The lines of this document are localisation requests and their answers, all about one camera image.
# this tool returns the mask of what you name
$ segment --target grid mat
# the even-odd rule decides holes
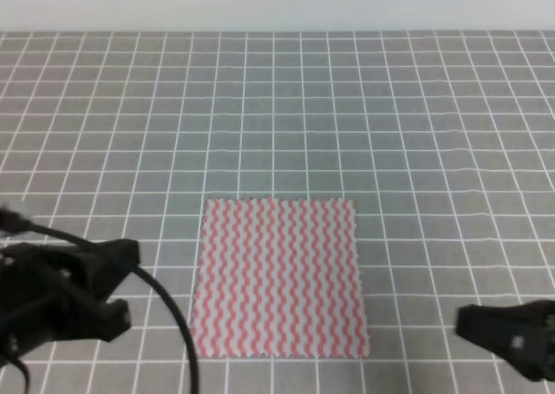
[[[203,200],[352,199],[370,357],[203,358],[203,392],[549,393],[452,330],[460,305],[553,295],[554,50],[537,31],[0,34],[0,200],[141,240],[191,318]],[[118,295],[135,328],[33,352],[34,392],[187,392],[160,300]]]

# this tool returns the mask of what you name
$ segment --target red and white wavy striped cloth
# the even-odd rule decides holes
[[[208,357],[369,354],[350,200],[209,200],[193,334]]]

